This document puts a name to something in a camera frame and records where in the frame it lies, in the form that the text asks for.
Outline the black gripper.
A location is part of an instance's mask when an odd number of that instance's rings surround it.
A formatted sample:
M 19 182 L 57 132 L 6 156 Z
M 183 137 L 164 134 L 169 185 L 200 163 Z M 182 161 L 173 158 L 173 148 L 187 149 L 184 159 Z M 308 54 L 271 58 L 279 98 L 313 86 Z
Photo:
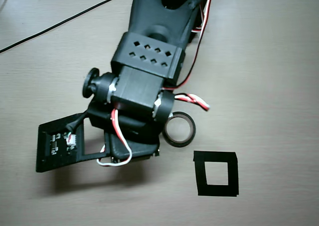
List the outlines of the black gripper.
M 104 131 L 104 147 L 101 152 L 104 157 L 112 157 L 113 162 L 124 161 L 129 152 L 117 137 L 112 125 L 110 105 L 90 103 L 88 118 L 92 126 Z M 132 161 L 149 159 L 152 155 L 159 155 L 159 134 L 164 123 L 150 118 L 132 116 L 128 112 L 118 111 L 120 130 L 132 151 Z

